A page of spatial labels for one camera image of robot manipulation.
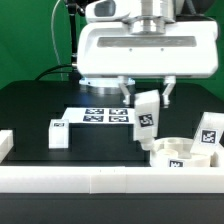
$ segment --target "white foam block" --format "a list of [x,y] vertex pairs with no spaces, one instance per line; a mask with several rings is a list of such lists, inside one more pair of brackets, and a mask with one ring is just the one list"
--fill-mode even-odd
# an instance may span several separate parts
[[211,166],[222,168],[224,167],[224,148],[220,144],[211,158]]
[[223,169],[127,168],[126,193],[221,193]]
[[69,120],[52,119],[49,126],[49,148],[69,147]]
[[224,114],[205,112],[194,137],[191,153],[212,156],[219,149],[224,131]]
[[90,193],[126,193],[125,167],[100,168],[91,175]]
[[13,147],[13,132],[12,130],[0,131],[0,162],[6,157]]
[[89,193],[92,168],[0,167],[1,193]]

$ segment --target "green background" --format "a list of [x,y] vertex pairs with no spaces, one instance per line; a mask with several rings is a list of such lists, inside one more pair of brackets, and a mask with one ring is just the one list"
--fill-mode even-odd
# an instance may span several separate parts
[[[51,38],[51,15],[56,2],[0,0],[0,88],[16,80],[33,80],[57,65]],[[224,0],[216,0],[206,15],[216,19],[221,29],[217,40],[219,69],[209,79],[178,82],[201,84],[224,100]],[[84,24],[85,21],[77,16],[78,32]],[[55,17],[55,37],[61,62],[70,63],[69,17],[63,1]]]

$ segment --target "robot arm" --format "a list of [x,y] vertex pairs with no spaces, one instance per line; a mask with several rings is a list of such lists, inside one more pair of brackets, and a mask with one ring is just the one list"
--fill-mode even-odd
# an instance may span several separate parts
[[[189,2],[101,0],[88,5],[89,24],[80,36],[77,61],[86,84],[121,88],[128,105],[127,78],[162,77],[167,85],[162,99],[168,106],[176,77],[210,77],[218,68],[217,23],[177,22],[184,4]],[[159,107],[157,90],[135,95],[134,140],[144,150],[151,149],[157,136]]]

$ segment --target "white block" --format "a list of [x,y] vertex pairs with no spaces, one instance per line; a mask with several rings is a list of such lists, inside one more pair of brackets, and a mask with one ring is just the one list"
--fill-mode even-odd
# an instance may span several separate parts
[[0,167],[1,193],[89,193],[91,168]]
[[160,98],[157,90],[135,95],[134,141],[157,136]]
[[127,168],[126,193],[221,193],[223,169]]
[[224,131],[224,114],[205,112],[194,137],[191,153],[210,155],[219,150]]
[[53,119],[49,126],[49,148],[69,147],[69,120]]
[[0,162],[6,157],[10,149],[13,147],[12,130],[0,131]]
[[126,193],[125,167],[100,168],[91,175],[90,194]]
[[212,167],[224,167],[224,148],[219,144],[211,159]]

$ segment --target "black cable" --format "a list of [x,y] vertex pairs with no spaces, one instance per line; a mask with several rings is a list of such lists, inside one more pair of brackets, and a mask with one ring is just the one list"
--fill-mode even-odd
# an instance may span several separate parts
[[77,34],[76,34],[76,18],[75,15],[69,16],[70,18],[70,30],[71,30],[71,42],[72,42],[72,62],[77,61]]
[[35,79],[35,81],[40,80],[43,76],[48,75],[50,72],[53,72],[57,69],[61,69],[61,68],[72,68],[71,64],[63,64],[63,65],[57,65],[53,68],[49,68],[46,71],[42,72],[40,75],[37,76],[37,78]]
[[46,75],[51,75],[51,74],[68,74],[68,73],[71,73],[72,71],[61,71],[61,72],[46,72],[44,74],[42,74],[41,76],[38,76],[35,81],[39,81],[41,78],[43,78],[44,76]]
[[190,13],[192,15],[196,15],[197,12],[195,10],[194,3],[192,2],[192,0],[186,0],[186,3],[187,3],[187,7],[188,7]]
[[203,14],[189,15],[189,14],[179,14],[176,16],[177,22],[184,21],[215,21],[215,19],[211,17],[207,17]]

